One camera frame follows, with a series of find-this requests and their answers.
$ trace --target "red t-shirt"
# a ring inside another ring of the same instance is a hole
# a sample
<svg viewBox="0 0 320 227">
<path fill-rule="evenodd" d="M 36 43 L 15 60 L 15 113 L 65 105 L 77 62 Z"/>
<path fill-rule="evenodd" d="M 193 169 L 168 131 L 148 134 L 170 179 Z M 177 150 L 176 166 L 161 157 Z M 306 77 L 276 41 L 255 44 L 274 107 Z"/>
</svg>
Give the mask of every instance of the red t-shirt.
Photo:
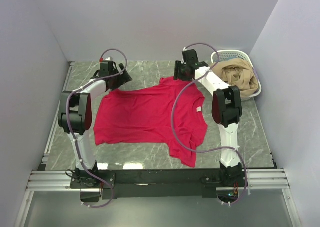
<svg viewBox="0 0 320 227">
<path fill-rule="evenodd" d="M 166 143 L 171 157 L 195 167 L 196 153 L 177 142 L 170 121 L 177 95 L 188 83 L 168 77 L 150 88 L 110 92 L 103 97 L 96 116 L 95 144 Z M 193 150 L 203 143 L 207 132 L 208 125 L 201 111 L 204 100 L 193 84 L 183 92 L 174 111 L 176 133 L 182 143 Z"/>
</svg>

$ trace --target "laundry basket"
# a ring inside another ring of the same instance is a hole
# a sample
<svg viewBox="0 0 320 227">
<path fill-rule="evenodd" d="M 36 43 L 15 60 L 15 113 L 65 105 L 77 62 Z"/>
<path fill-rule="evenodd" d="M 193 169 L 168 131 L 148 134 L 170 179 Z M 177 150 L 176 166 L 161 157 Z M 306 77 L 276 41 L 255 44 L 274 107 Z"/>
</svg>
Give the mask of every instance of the laundry basket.
<svg viewBox="0 0 320 227">
<path fill-rule="evenodd" d="M 256 97 L 256 96 L 260 95 L 261 90 L 262 90 L 262 86 L 261 86 L 260 80 L 258 78 L 257 72 L 254 68 L 254 65 L 252 64 L 249 56 L 246 53 L 239 51 L 239 50 L 220 50 L 220 51 L 218 51 L 218 53 L 220 56 L 220 62 L 221 61 L 228 61 L 228 60 L 234 59 L 234 58 L 241 58 L 245 61 L 248 61 L 253 68 L 253 72 L 254 72 L 256 79 L 258 80 L 259 87 L 250 97 L 241 98 L 241 100 L 247 101 L 247 100 L 250 100 L 252 97 Z M 217 60 L 218 60 L 217 54 L 216 54 L 216 52 L 213 52 L 213 54 L 211 55 L 211 62 L 214 63 L 214 62 L 217 62 Z"/>
</svg>

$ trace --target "white wall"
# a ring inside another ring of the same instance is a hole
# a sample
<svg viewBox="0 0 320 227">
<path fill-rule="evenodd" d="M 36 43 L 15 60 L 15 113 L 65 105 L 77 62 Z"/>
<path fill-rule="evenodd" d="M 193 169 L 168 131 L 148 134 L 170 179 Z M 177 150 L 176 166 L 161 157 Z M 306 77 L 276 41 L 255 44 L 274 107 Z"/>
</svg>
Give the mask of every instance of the white wall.
<svg viewBox="0 0 320 227">
<path fill-rule="evenodd" d="M 303 226 L 320 226 L 320 3 L 279 0 L 250 57 L 265 132 Z"/>
<path fill-rule="evenodd" d="M 130 60 L 179 60 L 195 42 L 249 53 L 278 0 L 35 1 L 66 58 L 92 61 L 106 48 Z"/>
<path fill-rule="evenodd" d="M 34 0 L 0 0 L 0 225 L 13 226 L 68 70 Z"/>
</svg>

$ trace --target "brown fabric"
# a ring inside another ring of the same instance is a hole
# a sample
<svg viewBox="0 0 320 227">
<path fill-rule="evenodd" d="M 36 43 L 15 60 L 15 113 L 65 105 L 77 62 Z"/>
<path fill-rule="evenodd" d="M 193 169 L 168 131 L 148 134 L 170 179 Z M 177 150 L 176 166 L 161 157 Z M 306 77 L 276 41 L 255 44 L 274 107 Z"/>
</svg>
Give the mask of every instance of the brown fabric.
<svg viewBox="0 0 320 227">
<path fill-rule="evenodd" d="M 238 86 L 241 98 L 251 96 L 259 88 L 258 80 L 250 63 L 241 58 L 219 62 L 212 71 L 229 85 Z"/>
</svg>

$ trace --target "marble table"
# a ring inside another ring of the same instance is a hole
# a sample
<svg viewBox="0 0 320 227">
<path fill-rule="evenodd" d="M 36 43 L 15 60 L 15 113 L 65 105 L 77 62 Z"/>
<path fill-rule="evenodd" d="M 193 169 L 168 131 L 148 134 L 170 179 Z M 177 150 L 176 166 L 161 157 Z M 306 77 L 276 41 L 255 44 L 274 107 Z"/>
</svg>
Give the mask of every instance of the marble table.
<svg viewBox="0 0 320 227">
<path fill-rule="evenodd" d="M 133 81 L 121 86 L 121 90 L 139 90 L 152 87 L 159 83 L 160 78 L 172 76 L 174 61 L 129 61 L 127 71 Z M 84 85 L 99 69 L 98 62 L 75 62 L 71 66 L 70 78 L 66 90 L 74 90 Z M 208 124 L 205 140 L 198 150 L 207 150 L 221 146 L 220 133 L 214 122 L 212 96 L 201 85 L 198 89 L 205 96 L 202 107 L 203 117 Z M 93 122 L 103 95 L 92 103 Z M 249 168 L 273 168 L 273 158 L 268 146 L 266 135 L 259 117 L 255 100 L 252 98 L 242 102 L 243 115 L 238 130 L 239 151 Z M 64 171 L 75 168 L 75 154 L 71 141 L 57 126 L 52 135 L 47 171 Z M 169 156 L 169 149 L 165 143 L 117 143 L 95 145 L 94 133 L 91 127 L 90 143 L 100 169 L 186 169 L 189 168 L 176 158 Z M 219 168 L 221 151 L 198 153 L 196 168 Z"/>
</svg>

